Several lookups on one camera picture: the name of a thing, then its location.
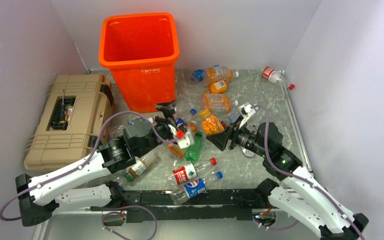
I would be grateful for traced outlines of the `orange soda bottle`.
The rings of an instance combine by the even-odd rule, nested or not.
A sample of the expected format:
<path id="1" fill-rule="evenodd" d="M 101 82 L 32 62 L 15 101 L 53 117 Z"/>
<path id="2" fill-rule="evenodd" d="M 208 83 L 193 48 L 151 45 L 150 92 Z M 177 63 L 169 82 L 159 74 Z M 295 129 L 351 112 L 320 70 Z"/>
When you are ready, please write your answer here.
<path id="1" fill-rule="evenodd" d="M 201 118 L 202 129 L 207 136 L 220 134 L 225 131 L 220 120 L 208 108 L 200 111 L 199 117 Z"/>

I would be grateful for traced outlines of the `green plastic bottle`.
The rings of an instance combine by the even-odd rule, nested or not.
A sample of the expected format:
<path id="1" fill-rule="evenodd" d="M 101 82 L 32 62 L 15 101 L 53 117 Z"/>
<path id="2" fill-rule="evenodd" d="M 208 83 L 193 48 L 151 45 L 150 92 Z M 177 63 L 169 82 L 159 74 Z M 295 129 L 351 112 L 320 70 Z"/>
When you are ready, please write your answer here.
<path id="1" fill-rule="evenodd" d="M 189 146 L 184 153 L 185 160 L 191 163 L 197 162 L 201 156 L 202 148 L 203 133 L 201 131 L 197 131 L 194 136 L 194 144 Z"/>

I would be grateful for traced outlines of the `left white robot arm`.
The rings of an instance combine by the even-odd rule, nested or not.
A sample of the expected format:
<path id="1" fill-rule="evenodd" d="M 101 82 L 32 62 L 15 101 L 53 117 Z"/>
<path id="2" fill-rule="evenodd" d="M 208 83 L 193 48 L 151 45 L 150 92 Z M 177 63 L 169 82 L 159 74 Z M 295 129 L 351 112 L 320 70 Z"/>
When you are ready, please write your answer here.
<path id="1" fill-rule="evenodd" d="M 86 157 L 40 176 L 17 176 L 15 184 L 22 225 L 38 225 L 65 209 L 117 210 L 122 207 L 125 197 L 117 182 L 110 180 L 91 188 L 80 188 L 80 185 L 125 170 L 160 144 L 174 142 L 176 101 L 158 103 L 155 107 L 164 115 L 156 117 L 156 123 L 137 113 L 138 122 L 126 127 L 122 136 L 101 146 L 95 145 Z"/>

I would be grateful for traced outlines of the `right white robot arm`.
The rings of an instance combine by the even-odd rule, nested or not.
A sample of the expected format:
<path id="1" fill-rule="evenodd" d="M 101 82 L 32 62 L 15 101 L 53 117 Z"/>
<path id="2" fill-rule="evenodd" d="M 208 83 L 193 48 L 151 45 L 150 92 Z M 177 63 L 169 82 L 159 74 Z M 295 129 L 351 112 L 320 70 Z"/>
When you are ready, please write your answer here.
<path id="1" fill-rule="evenodd" d="M 358 240 L 369 223 L 363 213 L 353 213 L 323 188 L 302 161 L 283 146 L 275 123 L 262 123 L 257 131 L 229 125 L 207 137 L 224 151 L 240 146 L 261 156 L 262 165 L 275 179 L 267 178 L 255 189 L 256 203 L 278 208 L 307 226 L 321 240 Z"/>

